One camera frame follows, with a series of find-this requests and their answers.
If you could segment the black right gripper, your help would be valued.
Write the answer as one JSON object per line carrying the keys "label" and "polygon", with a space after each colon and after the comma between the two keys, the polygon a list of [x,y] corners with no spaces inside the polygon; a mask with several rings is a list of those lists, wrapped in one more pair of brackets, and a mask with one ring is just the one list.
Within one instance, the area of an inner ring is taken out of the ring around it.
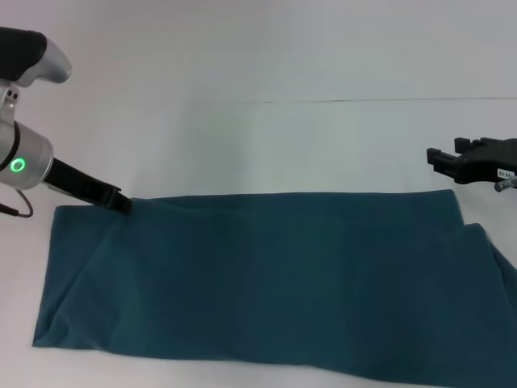
{"label": "black right gripper", "polygon": [[477,140],[454,139],[459,157],[434,148],[427,149],[427,163],[434,172],[445,175],[458,184],[476,182],[497,183],[516,177],[516,139],[497,140],[482,137]]}

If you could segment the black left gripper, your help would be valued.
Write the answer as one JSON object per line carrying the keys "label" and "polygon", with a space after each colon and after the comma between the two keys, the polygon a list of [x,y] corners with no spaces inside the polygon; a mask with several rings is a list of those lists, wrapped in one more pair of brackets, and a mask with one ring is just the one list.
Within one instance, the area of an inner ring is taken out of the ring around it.
{"label": "black left gripper", "polygon": [[44,178],[49,187],[64,192],[75,199],[118,213],[130,213],[132,200],[120,193],[120,189],[93,178],[55,158]]}

